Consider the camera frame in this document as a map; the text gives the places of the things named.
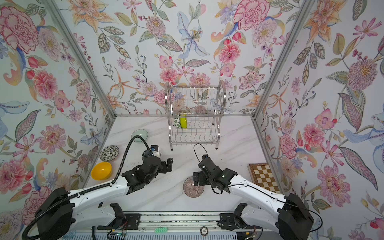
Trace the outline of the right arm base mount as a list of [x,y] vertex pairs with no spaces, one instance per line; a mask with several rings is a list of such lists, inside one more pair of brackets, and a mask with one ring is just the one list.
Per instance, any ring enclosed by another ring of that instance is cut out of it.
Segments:
[[260,230],[259,226],[247,225],[240,217],[233,213],[220,213],[217,226],[222,230],[234,231],[234,230]]

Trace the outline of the lime green plastic bowl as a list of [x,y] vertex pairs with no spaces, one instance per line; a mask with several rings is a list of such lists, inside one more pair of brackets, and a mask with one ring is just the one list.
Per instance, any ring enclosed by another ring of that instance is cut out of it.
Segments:
[[187,117],[185,114],[180,115],[180,126],[181,126],[181,129],[186,129],[188,127]]

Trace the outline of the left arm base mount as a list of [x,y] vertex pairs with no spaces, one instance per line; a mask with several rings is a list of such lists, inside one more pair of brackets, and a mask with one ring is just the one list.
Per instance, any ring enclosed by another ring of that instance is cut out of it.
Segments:
[[116,217],[107,226],[97,226],[97,230],[137,230],[140,224],[140,214],[125,214]]

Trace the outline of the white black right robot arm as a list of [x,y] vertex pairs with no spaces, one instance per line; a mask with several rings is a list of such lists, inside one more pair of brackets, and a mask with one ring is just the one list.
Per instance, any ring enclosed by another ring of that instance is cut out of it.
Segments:
[[193,173],[195,186],[210,186],[214,193],[239,196],[240,203],[232,213],[231,229],[260,227],[276,232],[284,240],[306,240],[314,218],[296,195],[285,196],[266,190],[233,170],[218,167],[209,155],[199,161],[200,171]]

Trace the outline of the green leaf pattern bowl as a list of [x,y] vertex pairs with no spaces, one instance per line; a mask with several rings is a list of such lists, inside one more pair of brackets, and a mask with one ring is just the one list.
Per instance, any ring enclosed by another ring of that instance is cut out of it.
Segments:
[[175,117],[175,118],[173,119],[173,126],[175,126],[175,127],[178,128],[178,129],[181,129],[181,128],[182,128],[182,127],[181,127],[180,118]]

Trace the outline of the yellow plastic bowl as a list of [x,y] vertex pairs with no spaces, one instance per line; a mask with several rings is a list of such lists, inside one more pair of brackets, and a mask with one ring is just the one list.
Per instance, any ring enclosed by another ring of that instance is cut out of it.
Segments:
[[96,181],[106,180],[112,174],[112,165],[108,162],[101,162],[95,165],[91,171],[91,178]]

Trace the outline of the silver wire dish rack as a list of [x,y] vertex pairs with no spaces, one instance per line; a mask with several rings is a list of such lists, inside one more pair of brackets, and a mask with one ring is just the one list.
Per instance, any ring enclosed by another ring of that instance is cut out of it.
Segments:
[[[165,103],[170,149],[175,145],[214,145],[219,148],[221,121],[225,115],[227,91],[223,81],[216,86],[166,85]],[[188,127],[178,129],[173,119],[185,114]]]

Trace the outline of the pink striped bowl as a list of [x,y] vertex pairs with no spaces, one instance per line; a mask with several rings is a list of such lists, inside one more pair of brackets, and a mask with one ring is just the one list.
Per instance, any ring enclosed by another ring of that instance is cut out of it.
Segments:
[[204,186],[195,186],[193,177],[187,178],[183,183],[183,191],[190,198],[200,197],[204,190]]

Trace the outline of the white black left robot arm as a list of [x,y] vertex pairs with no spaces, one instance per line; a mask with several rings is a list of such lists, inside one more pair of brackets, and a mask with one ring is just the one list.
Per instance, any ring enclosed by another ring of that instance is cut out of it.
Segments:
[[144,159],[142,165],[123,173],[115,183],[108,181],[83,190],[54,190],[35,213],[40,240],[58,240],[67,232],[87,227],[117,228],[123,225],[125,214],[118,204],[96,206],[111,199],[143,189],[158,174],[170,173],[173,159],[162,161],[156,156]]

